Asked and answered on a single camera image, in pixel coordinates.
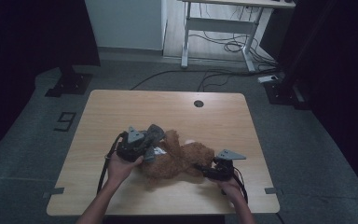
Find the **wall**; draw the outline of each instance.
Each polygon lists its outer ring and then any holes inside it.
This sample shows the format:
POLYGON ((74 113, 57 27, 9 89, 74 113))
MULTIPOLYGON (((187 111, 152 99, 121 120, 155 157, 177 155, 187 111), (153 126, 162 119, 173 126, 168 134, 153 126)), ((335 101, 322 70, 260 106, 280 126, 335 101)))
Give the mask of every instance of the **wall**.
POLYGON ((167 0, 86 0, 98 47, 162 50, 167 0))

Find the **standing desk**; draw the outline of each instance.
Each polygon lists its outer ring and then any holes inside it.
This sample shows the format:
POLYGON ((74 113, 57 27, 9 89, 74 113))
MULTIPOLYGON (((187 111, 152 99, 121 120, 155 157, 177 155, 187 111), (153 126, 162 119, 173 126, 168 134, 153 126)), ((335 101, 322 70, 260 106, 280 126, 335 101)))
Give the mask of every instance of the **standing desk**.
MULTIPOLYGON (((277 196, 265 191, 273 185, 243 95, 93 91, 55 186, 63 188, 63 194, 51 195, 48 214, 81 215, 96 195, 104 155, 116 137, 129 126, 141 131, 152 123, 164 131, 176 130, 181 145, 186 139, 193 139, 213 148, 215 154, 226 148, 245 155, 247 160, 234 161, 234 166, 243 175, 251 211, 279 211, 277 196), (196 101, 202 101, 203 107, 196 107, 196 101)), ((181 174, 148 188, 137 168, 117 190, 106 211, 107 215, 121 216, 233 213, 227 197, 205 178, 181 174)))
POLYGON ((187 68, 188 61, 188 32, 194 31, 210 31, 220 33, 232 33, 249 35, 246 41, 245 48, 242 49, 242 55, 250 72, 255 71, 255 66, 252 62, 252 55, 250 48, 255 38, 258 23, 261 14, 265 7, 271 8, 294 8, 294 2, 286 3, 283 0, 277 2, 272 0, 180 0, 187 3, 186 13, 186 26, 185 26, 185 42, 182 49, 182 68, 187 68), (259 7, 256 18, 254 21, 229 21, 217 20, 208 18, 192 18, 190 15, 191 3, 207 3, 207 4, 220 4, 220 5, 235 5, 246 7, 259 7))

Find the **brown teddy bear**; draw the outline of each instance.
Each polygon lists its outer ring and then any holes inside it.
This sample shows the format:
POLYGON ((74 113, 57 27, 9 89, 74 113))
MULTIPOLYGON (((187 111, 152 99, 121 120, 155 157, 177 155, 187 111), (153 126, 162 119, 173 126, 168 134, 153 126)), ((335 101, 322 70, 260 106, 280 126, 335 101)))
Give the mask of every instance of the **brown teddy bear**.
POLYGON ((175 130, 165 133, 165 137, 158 143, 158 147, 165 154, 156 155, 153 162, 143 162, 142 172, 146 176, 147 185, 154 186, 160 179, 170 179, 181 172, 191 176, 202 176, 202 172, 194 165, 212 166, 214 150, 202 143, 189 141, 180 146, 179 135, 175 130))

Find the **table leg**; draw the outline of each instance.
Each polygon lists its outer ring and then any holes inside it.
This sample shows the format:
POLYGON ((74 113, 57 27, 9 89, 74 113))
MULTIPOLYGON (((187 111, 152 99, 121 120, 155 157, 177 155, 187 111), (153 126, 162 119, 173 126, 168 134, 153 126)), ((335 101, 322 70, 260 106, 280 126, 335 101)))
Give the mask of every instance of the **table leg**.
POLYGON ((187 60, 188 60, 188 21, 190 20, 190 9, 191 3, 188 3, 187 6, 187 15, 186 15, 186 25, 185 25, 185 42, 183 43, 182 49, 182 68, 187 68, 187 60))
POLYGON ((252 26, 252 31, 250 33, 250 36, 248 38, 248 40, 246 41, 246 45, 245 45, 245 48, 242 49, 242 54, 243 54, 243 57, 245 58, 245 61, 246 61, 246 65, 248 66, 248 70, 249 72, 255 72, 255 67, 254 67, 254 64, 252 62, 252 55, 250 54, 250 48, 252 46, 252 42, 255 38, 255 32, 257 31, 257 27, 258 27, 258 23, 260 22, 260 17, 261 17, 261 14, 263 13, 263 7, 261 7, 259 10, 258 10, 258 13, 257 13, 257 16, 255 18, 255 21, 253 23, 253 26, 252 26))

